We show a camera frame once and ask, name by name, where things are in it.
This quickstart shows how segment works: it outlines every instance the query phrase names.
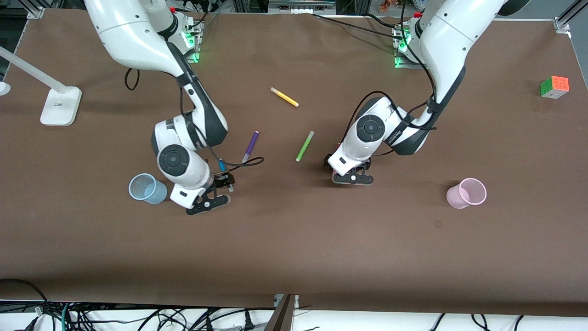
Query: plastic cup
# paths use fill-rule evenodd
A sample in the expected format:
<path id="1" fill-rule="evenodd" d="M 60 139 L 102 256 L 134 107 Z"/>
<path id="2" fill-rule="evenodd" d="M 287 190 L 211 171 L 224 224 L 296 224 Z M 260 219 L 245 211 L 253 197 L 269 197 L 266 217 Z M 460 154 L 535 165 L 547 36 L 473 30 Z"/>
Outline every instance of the plastic cup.
<path id="1" fill-rule="evenodd" d="M 158 204 L 168 196 L 168 188 L 150 174 L 138 174 L 129 183 L 133 199 Z"/>
<path id="2" fill-rule="evenodd" d="M 10 92 L 10 85 L 5 82 L 0 82 L 0 95 L 6 95 Z"/>
<path id="3" fill-rule="evenodd" d="M 447 202 L 457 209 L 477 206 L 486 200 L 486 187 L 475 178 L 466 178 L 447 191 Z"/>

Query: blue marker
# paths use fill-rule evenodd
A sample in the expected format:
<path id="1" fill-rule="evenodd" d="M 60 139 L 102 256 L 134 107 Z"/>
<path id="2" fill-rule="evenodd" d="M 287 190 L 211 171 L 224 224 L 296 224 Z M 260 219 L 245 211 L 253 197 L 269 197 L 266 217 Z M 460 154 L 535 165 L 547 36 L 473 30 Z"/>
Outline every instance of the blue marker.
<path id="1" fill-rule="evenodd" d="M 222 159 L 219 159 L 219 167 L 221 171 L 226 171 L 225 164 L 222 162 Z"/>

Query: marker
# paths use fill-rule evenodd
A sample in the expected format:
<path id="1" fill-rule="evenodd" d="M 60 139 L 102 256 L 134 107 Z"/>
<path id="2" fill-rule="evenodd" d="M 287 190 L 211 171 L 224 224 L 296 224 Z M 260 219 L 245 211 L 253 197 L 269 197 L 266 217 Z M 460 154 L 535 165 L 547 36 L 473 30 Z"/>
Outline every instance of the marker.
<path id="1" fill-rule="evenodd" d="M 287 102 L 289 102 L 292 106 L 294 107 L 298 107 L 298 102 L 294 101 L 293 99 L 291 99 L 291 97 L 288 97 L 286 94 L 276 90 L 275 88 L 271 88 L 270 89 L 272 92 L 274 92 L 278 97 L 286 100 Z"/>
<path id="2" fill-rule="evenodd" d="M 315 132 L 311 131 L 308 134 L 308 137 L 306 137 L 306 141 L 304 142 L 304 145 L 302 145 L 302 148 L 300 149 L 300 152 L 298 153 L 298 156 L 296 157 L 296 162 L 300 162 L 300 160 L 302 160 L 302 156 L 304 155 L 304 152 L 306 151 L 308 144 L 310 144 L 310 140 L 312 139 L 313 135 L 315 135 Z"/>
<path id="3" fill-rule="evenodd" d="M 222 162 L 222 159 L 219 159 L 219 168 L 221 171 L 226 171 L 225 164 Z"/>
<path id="4" fill-rule="evenodd" d="M 257 137 L 259 137 L 259 132 L 255 131 L 253 133 L 253 137 L 251 137 L 251 141 L 249 142 L 249 146 L 247 146 L 247 150 L 245 151 L 245 156 L 243 156 L 243 161 L 241 163 L 247 162 L 251 152 L 253 152 L 253 146 L 255 146 L 255 142 L 257 141 Z"/>

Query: lamp base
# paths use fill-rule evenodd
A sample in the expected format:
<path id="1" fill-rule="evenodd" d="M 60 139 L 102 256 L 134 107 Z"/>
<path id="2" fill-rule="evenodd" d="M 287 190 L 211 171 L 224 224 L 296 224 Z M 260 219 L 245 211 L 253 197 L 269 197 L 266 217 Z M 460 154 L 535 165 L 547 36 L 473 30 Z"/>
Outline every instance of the lamp base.
<path id="1" fill-rule="evenodd" d="M 71 125 L 78 112 L 81 98 L 82 91 L 77 87 L 68 86 L 65 93 L 59 93 L 54 89 L 49 90 L 41 113 L 41 123 L 62 127 Z"/>

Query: yellow marker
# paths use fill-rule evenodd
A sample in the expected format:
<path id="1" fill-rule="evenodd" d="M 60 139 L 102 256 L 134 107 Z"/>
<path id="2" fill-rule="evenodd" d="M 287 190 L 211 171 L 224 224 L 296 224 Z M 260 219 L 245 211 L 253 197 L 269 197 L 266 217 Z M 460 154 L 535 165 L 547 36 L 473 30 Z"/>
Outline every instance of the yellow marker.
<path id="1" fill-rule="evenodd" d="M 289 102 L 292 106 L 294 107 L 298 107 L 298 102 L 292 100 L 290 97 L 288 97 L 286 94 L 276 90 L 275 88 L 271 88 L 272 92 L 274 92 L 278 97 L 286 100 L 287 102 Z"/>

